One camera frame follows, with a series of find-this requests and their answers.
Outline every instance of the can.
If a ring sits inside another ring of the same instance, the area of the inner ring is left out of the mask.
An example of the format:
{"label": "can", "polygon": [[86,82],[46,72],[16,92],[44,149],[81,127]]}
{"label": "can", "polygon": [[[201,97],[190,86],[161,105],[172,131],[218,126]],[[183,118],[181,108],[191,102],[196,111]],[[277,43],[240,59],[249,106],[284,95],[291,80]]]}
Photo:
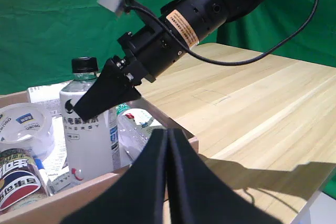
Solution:
{"label": "can", "polygon": [[48,197],[29,152],[8,149],[0,153],[0,215]]}

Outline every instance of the wooden table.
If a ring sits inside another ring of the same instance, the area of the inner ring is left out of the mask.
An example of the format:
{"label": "wooden table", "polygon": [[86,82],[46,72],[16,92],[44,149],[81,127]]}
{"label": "wooden table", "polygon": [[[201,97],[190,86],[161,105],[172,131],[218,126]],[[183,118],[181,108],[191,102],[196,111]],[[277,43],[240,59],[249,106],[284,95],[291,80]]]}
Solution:
{"label": "wooden table", "polygon": [[[194,50],[225,61],[258,55],[218,44]],[[335,168],[335,68],[279,56],[220,67],[188,55],[139,91],[198,137],[223,182],[285,224],[299,221]]]}

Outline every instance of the plastic bottle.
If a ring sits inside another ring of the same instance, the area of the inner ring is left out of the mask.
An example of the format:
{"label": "plastic bottle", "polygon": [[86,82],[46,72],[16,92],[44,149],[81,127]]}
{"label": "plastic bottle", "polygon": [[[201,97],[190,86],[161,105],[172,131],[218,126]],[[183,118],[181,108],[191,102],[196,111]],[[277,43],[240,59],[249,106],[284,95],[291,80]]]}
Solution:
{"label": "plastic bottle", "polygon": [[164,129],[148,111],[132,109],[123,103],[116,106],[119,141],[134,160],[139,156],[154,129]]}
{"label": "plastic bottle", "polygon": [[75,78],[60,91],[60,104],[70,180],[79,185],[120,168],[120,153],[115,108],[88,121],[73,110],[97,79],[97,59],[77,58],[71,64]]}

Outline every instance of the black cable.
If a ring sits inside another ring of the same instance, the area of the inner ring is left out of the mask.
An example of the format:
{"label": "black cable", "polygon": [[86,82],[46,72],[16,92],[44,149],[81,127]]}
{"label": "black cable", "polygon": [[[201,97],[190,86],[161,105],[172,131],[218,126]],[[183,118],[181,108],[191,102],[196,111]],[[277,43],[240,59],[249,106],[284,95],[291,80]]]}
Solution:
{"label": "black cable", "polygon": [[148,12],[146,9],[144,9],[142,7],[127,6],[125,8],[125,11],[128,12],[130,10],[137,10],[139,12],[142,12],[142,13],[146,14],[147,16],[152,18],[153,20],[155,20],[157,22],[157,24],[160,25],[183,48],[184,51],[186,51],[188,54],[190,54],[191,56],[195,57],[198,60],[201,60],[201,61],[204,61],[204,62],[207,62],[207,63],[211,63],[211,64],[215,64],[215,65],[220,65],[220,66],[241,66],[241,65],[246,65],[246,64],[250,64],[250,63],[256,62],[258,60],[261,60],[262,58],[271,54],[276,49],[281,47],[283,44],[285,44],[286,42],[288,42],[289,40],[291,40],[295,36],[297,36],[308,25],[308,23],[312,20],[314,14],[316,12],[318,4],[319,4],[319,0],[314,0],[314,5],[313,5],[313,8],[311,10],[310,15],[308,16],[306,21],[300,26],[300,28],[296,32],[294,32],[293,34],[288,36],[286,39],[284,39],[283,41],[281,41],[280,43],[278,43],[277,45],[275,45],[274,47],[272,47],[268,51],[264,52],[263,54],[255,57],[255,58],[249,59],[249,60],[237,61],[237,62],[224,62],[224,61],[211,60],[211,59],[205,58],[203,56],[200,56],[200,55],[192,52],[182,42],[179,41],[179,39],[169,30],[169,28],[161,20],[159,20],[154,14]]}

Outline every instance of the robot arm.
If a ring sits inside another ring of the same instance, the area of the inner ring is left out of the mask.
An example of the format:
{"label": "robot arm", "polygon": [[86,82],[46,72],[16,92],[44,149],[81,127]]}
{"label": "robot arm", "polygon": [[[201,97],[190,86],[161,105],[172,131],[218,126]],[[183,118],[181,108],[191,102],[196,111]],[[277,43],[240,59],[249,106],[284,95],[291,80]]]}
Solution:
{"label": "robot arm", "polygon": [[85,120],[120,103],[139,99],[135,86],[143,78],[154,82],[186,53],[185,48],[197,45],[223,23],[250,13],[262,1],[174,0],[161,8],[159,22],[135,0],[98,0],[117,15],[134,10],[145,25],[136,34],[128,32],[118,39],[125,57],[114,56],[106,61],[100,77],[74,110]]}

